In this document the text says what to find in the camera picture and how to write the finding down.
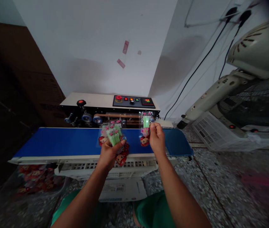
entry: red label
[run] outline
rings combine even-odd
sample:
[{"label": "red label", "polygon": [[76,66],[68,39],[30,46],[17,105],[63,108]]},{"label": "red label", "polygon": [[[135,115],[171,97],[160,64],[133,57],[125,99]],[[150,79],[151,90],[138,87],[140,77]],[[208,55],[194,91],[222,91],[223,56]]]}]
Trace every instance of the red label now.
[{"label": "red label", "polygon": [[123,69],[125,68],[125,64],[123,64],[123,62],[120,59],[118,59],[117,62]]},{"label": "red label", "polygon": [[123,53],[124,54],[127,54],[128,46],[129,46],[129,42],[125,41],[124,48],[123,48]]}]

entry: black knob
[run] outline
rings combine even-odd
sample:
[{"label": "black knob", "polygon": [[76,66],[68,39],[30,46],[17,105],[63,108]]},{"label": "black knob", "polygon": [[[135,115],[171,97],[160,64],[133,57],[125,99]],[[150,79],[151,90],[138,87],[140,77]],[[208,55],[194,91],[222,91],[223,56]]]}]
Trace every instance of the black knob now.
[{"label": "black knob", "polygon": [[80,107],[82,107],[82,106],[84,106],[85,104],[87,104],[84,100],[79,100],[79,101],[77,101],[77,106],[80,106]]}]

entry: digital temperature display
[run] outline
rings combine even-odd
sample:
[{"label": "digital temperature display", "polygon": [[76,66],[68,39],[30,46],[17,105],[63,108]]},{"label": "digital temperature display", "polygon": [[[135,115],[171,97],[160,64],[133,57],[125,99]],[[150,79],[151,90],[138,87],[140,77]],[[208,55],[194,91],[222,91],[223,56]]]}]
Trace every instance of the digital temperature display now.
[{"label": "digital temperature display", "polygon": [[141,98],[142,105],[154,106],[151,98]]}]

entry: plastic packaged candy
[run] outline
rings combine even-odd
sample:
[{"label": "plastic packaged candy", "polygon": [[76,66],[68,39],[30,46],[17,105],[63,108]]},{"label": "plastic packaged candy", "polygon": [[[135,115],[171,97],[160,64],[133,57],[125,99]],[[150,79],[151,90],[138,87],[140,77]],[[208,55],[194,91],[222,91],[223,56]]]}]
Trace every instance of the plastic packaged candy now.
[{"label": "plastic packaged candy", "polygon": [[150,123],[154,122],[153,112],[139,112],[139,121],[141,126],[140,141],[141,146],[146,147],[149,145],[150,138]]},{"label": "plastic packaged candy", "polygon": [[[102,125],[101,136],[99,137],[99,145],[102,146],[107,140],[110,141],[112,146],[115,146],[122,140],[127,138],[122,134],[122,120],[111,120],[109,123]],[[115,160],[119,166],[123,166],[126,162],[127,155],[129,154],[129,144],[126,142],[121,150],[117,151]]]}]

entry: black cable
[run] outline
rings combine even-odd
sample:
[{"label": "black cable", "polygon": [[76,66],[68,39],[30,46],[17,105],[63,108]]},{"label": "black cable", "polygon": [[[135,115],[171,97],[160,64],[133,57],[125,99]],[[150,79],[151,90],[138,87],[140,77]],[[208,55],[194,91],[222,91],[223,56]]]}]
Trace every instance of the black cable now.
[{"label": "black cable", "polygon": [[[200,64],[198,65],[198,67],[195,69],[195,71],[192,73],[192,75],[189,77],[189,79],[187,80],[186,84],[184,85],[181,93],[179,94],[176,102],[173,104],[173,106],[175,106],[175,104],[177,103],[178,99],[180,98],[183,90],[185,89],[187,83],[189,82],[189,80],[192,78],[192,76],[195,74],[195,72],[197,71],[197,69],[200,67],[200,65],[203,63],[203,61],[206,59],[206,57],[208,56],[208,54],[211,52],[211,50],[213,49],[213,47],[215,46],[216,42],[218,41],[219,37],[221,36],[223,30],[225,29],[226,25],[228,24],[228,22],[234,17],[235,13],[237,12],[237,7],[233,7],[231,9],[228,10],[228,12],[226,13],[226,16],[229,16],[226,18],[226,22],[225,22],[225,25],[224,27],[222,28],[220,34],[218,35],[217,39],[215,40],[213,46],[211,47],[211,49],[209,50],[209,52],[205,55],[204,59],[200,62]],[[164,120],[166,119],[166,116],[167,114],[169,113],[169,111],[173,108],[173,106],[168,110],[168,112],[166,113],[165,117],[164,117]]]},{"label": "black cable", "polygon": [[223,71],[223,69],[224,69],[224,67],[225,67],[225,63],[226,63],[226,59],[227,59],[227,55],[228,55],[228,53],[229,53],[229,50],[230,50],[230,48],[232,47],[232,44],[233,44],[233,42],[234,42],[234,39],[235,39],[235,37],[237,36],[239,30],[240,30],[240,27],[238,27],[238,30],[237,30],[237,32],[236,32],[236,34],[235,34],[233,40],[231,41],[231,43],[230,43],[230,45],[229,45],[229,48],[228,48],[228,50],[227,50],[227,53],[226,53],[226,56],[225,56],[225,59],[224,59],[223,67],[222,67],[221,72],[220,72],[220,75],[219,75],[219,79],[220,79],[221,74],[222,74],[222,71]]},{"label": "black cable", "polygon": [[[200,65],[203,63],[203,61],[206,59],[206,57],[208,56],[208,54],[211,52],[211,50],[212,50],[213,47],[215,46],[217,40],[219,39],[219,37],[220,37],[220,35],[222,34],[223,30],[225,29],[226,25],[227,25],[227,22],[225,23],[224,27],[222,28],[220,34],[218,35],[218,37],[217,37],[216,41],[214,42],[213,46],[211,47],[211,49],[208,51],[208,53],[205,55],[205,57],[204,57],[203,60],[200,62],[200,64],[198,65],[198,67],[195,69],[195,71],[192,73],[192,75],[191,75],[191,76],[189,77],[189,79],[187,80],[186,84],[184,85],[182,91],[180,92],[180,94],[179,94],[179,96],[178,96],[176,102],[173,104],[173,106],[175,106],[175,104],[177,103],[178,99],[180,98],[180,96],[181,96],[183,90],[185,89],[185,87],[186,87],[187,83],[189,82],[189,80],[191,79],[191,77],[195,74],[195,72],[197,71],[197,69],[200,67]],[[166,119],[167,114],[168,114],[169,111],[173,108],[173,106],[172,106],[172,107],[168,110],[168,112],[166,113],[164,120]]]},{"label": "black cable", "polygon": [[220,75],[219,75],[219,79],[220,79],[221,74],[222,74],[222,71],[223,71],[223,69],[224,69],[224,67],[225,67],[225,63],[226,63],[226,60],[227,60],[227,55],[228,55],[228,53],[229,53],[230,48],[232,47],[232,44],[233,44],[233,42],[234,42],[234,39],[235,39],[236,35],[238,34],[240,28],[241,28],[241,27],[243,26],[243,24],[247,21],[247,19],[251,16],[251,14],[252,14],[252,12],[251,12],[250,10],[247,10],[247,11],[245,11],[245,12],[240,16],[240,18],[239,18],[239,21],[241,21],[241,22],[240,22],[240,24],[239,24],[238,30],[237,30],[237,32],[236,32],[236,34],[235,34],[235,36],[234,36],[232,42],[230,43],[229,48],[228,48],[228,50],[227,50],[227,53],[226,53],[226,56],[225,56],[225,59],[224,59],[224,64],[223,64],[221,73],[220,73]]}]

